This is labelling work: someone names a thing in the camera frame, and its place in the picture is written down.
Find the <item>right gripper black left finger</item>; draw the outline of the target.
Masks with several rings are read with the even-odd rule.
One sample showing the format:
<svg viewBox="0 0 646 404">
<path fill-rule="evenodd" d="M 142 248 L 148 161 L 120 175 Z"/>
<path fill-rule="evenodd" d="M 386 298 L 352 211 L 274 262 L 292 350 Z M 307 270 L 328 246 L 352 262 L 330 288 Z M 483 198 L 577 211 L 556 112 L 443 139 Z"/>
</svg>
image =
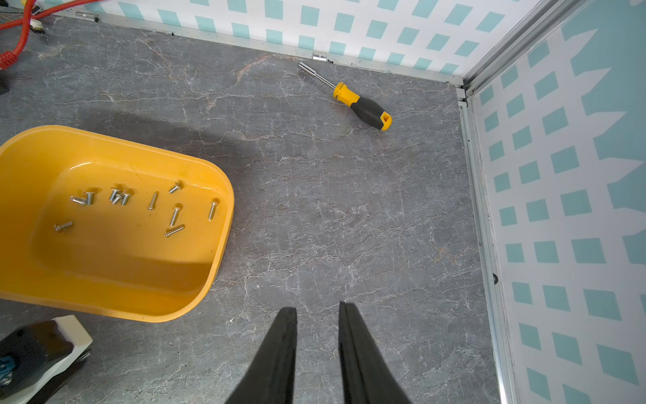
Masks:
<svg viewBox="0 0 646 404">
<path fill-rule="evenodd" d="M 226 403 L 292 403 L 297 348 L 297 311 L 281 308 L 247 373 Z"/>
</svg>

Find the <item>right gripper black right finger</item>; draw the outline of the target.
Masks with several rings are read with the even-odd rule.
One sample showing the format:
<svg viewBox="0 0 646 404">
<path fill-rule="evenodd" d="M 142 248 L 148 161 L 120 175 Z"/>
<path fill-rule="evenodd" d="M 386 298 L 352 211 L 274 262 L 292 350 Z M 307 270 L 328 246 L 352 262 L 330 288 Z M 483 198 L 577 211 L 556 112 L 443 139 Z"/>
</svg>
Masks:
<svg viewBox="0 0 646 404">
<path fill-rule="evenodd" d="M 408 403 L 357 306 L 339 306 L 338 349 L 346 403 Z"/>
</svg>

